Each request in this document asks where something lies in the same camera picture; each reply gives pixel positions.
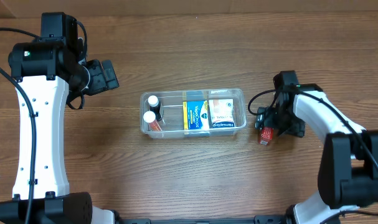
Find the red medicine box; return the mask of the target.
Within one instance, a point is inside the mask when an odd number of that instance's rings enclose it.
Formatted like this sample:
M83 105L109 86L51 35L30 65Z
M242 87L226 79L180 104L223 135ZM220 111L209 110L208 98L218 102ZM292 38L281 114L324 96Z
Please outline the red medicine box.
M262 145L268 145L269 142L273 139L273 128L263 127L260 129L259 133L259 143Z

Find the black bottle white cap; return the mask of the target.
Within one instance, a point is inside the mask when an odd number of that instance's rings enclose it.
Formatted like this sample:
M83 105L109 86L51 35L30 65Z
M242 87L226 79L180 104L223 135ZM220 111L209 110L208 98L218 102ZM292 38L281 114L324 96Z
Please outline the black bottle white cap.
M159 98L155 95L151 95L148 98L148 104L150 110L156 115L156 120L161 121L163 119L164 110L163 105Z

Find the white Hansaplast plaster box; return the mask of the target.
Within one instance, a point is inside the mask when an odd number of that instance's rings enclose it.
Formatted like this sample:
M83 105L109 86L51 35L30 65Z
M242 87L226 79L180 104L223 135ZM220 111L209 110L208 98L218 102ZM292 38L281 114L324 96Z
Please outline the white Hansaplast plaster box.
M211 128L233 128L234 101L233 99L209 100Z

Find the orange tube white cap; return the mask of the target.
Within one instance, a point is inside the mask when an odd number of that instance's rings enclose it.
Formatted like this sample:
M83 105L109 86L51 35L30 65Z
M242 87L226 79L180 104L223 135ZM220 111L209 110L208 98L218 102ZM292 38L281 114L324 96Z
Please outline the orange tube white cap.
M152 111L147 111L143 115L143 120L149 125L152 131L161 131L161 127L158 124L156 115Z

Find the blue VapoDrops box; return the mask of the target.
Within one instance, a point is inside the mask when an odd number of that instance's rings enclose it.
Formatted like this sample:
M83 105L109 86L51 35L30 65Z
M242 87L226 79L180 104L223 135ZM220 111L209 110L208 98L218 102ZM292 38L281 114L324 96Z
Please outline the blue VapoDrops box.
M208 130L208 102L184 101L183 102L184 130Z

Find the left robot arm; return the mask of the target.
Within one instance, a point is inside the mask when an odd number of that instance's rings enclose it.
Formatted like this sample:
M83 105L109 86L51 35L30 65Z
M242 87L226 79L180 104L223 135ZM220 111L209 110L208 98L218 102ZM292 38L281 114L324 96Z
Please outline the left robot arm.
M114 210L93 205L87 192L70 191L64 159L64 113L118 87L111 61L87 60L83 24L62 12L41 17L41 33L9 54L20 111L20 146L12 199L0 202L3 223L120 223Z

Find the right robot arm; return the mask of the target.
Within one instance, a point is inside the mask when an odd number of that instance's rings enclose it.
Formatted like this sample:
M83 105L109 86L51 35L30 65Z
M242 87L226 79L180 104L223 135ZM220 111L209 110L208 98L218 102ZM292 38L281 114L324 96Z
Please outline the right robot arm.
M341 113L316 84L300 84L295 71L273 78L269 107L255 112L258 141L267 145L276 131L302 138L309 126L323 143L318 190L291 205L284 215L257 215L255 223L339 223L347 214L370 216L378 202L378 130L367 130Z

